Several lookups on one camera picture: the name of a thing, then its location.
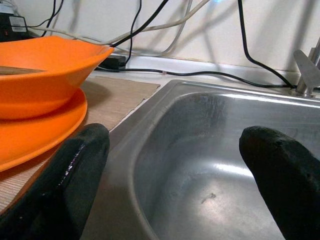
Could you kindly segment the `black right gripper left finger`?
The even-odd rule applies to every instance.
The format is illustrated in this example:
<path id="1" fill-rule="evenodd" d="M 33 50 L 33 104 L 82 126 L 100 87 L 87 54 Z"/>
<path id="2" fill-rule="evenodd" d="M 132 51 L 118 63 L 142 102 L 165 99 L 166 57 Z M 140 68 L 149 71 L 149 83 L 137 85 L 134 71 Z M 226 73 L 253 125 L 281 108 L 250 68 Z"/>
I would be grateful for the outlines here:
<path id="1" fill-rule="evenodd" d="M 0 240 L 79 240 L 109 148 L 109 131 L 100 123 L 65 140 L 0 213 Z"/>

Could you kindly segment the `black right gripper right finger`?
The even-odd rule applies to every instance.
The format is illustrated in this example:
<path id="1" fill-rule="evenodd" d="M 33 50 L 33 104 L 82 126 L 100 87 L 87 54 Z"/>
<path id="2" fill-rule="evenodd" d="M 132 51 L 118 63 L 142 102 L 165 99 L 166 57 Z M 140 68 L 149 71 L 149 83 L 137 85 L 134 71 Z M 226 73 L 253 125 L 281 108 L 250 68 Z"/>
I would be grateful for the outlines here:
<path id="1" fill-rule="evenodd" d="M 262 126 L 243 130 L 239 151 L 285 240 L 320 240 L 320 160 Z"/>

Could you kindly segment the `orange plastic bowl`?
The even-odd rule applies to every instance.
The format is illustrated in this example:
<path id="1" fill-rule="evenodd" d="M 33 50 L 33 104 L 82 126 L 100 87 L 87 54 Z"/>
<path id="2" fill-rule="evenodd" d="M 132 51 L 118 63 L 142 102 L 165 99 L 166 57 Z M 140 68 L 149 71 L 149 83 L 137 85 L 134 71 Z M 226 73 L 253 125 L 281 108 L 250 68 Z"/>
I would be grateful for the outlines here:
<path id="1" fill-rule="evenodd" d="M 0 119 L 31 118 L 60 108 L 113 51 L 59 36 L 0 42 L 0 66 L 35 71 L 0 75 Z"/>

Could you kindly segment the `orange plastic plate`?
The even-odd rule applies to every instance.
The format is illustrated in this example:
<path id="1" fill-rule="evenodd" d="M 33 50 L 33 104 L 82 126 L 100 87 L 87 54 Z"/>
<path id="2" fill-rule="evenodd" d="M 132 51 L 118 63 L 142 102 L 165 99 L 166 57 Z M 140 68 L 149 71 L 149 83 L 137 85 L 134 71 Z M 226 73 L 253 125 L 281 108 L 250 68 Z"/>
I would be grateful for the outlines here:
<path id="1" fill-rule="evenodd" d="M 88 108 L 79 88 L 69 102 L 48 114 L 19 120 L 0 120 L 0 172 L 23 164 L 54 148 L 84 120 Z"/>

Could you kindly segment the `stainless steel sink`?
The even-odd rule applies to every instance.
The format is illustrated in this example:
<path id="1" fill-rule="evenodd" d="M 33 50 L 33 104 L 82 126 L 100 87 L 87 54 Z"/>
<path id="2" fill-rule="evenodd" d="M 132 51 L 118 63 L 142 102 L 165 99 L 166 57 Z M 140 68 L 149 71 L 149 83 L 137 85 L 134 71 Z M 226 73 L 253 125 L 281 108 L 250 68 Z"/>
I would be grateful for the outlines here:
<path id="1" fill-rule="evenodd" d="M 320 158 L 320 99 L 170 81 L 111 131 L 80 240 L 285 240 L 240 155 L 250 126 Z"/>

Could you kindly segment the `beige woven placemat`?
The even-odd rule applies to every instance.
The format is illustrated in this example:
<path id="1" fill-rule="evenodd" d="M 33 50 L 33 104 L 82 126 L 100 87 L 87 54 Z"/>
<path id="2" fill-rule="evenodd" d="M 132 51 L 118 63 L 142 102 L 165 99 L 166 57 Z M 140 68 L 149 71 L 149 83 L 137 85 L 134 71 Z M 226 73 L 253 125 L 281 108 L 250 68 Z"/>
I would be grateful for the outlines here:
<path id="1" fill-rule="evenodd" d="M 102 76 L 88 78 L 81 87 L 87 100 L 86 115 L 69 136 L 91 123 L 101 123 L 112 130 L 158 88 L 157 83 Z M 60 144 L 25 163 L 0 172 L 0 213 L 35 180 Z"/>

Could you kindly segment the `steel faucet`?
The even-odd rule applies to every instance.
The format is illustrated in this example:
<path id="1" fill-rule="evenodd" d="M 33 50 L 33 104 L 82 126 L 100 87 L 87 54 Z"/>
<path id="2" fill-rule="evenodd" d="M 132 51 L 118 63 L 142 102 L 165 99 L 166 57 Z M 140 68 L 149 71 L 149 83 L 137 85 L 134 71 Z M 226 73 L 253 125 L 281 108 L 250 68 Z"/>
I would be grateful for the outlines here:
<path id="1" fill-rule="evenodd" d="M 313 91 L 320 87 L 320 37 L 309 55 L 298 49 L 293 53 L 294 60 L 300 72 L 300 78 L 295 89 L 289 91 L 290 95 L 304 98 L 314 98 Z"/>

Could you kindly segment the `black power adapter brick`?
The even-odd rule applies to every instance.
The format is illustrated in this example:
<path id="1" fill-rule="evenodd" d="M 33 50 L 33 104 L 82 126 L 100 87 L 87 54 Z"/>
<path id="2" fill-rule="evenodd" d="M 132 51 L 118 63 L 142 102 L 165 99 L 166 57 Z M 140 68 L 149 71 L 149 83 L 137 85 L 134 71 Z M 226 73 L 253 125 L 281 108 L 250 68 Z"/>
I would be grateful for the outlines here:
<path id="1" fill-rule="evenodd" d="M 104 70 L 124 70 L 126 68 L 126 57 L 112 54 L 103 60 L 98 67 Z"/>

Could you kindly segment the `black power supply box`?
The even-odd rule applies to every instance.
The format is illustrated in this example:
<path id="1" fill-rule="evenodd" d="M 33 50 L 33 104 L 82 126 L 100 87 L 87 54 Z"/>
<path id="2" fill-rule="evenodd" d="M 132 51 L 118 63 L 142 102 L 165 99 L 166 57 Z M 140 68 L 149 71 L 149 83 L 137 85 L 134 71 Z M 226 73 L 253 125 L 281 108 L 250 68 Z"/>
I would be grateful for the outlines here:
<path id="1" fill-rule="evenodd" d="M 24 17 L 0 12 L 0 43 L 33 39 Z"/>

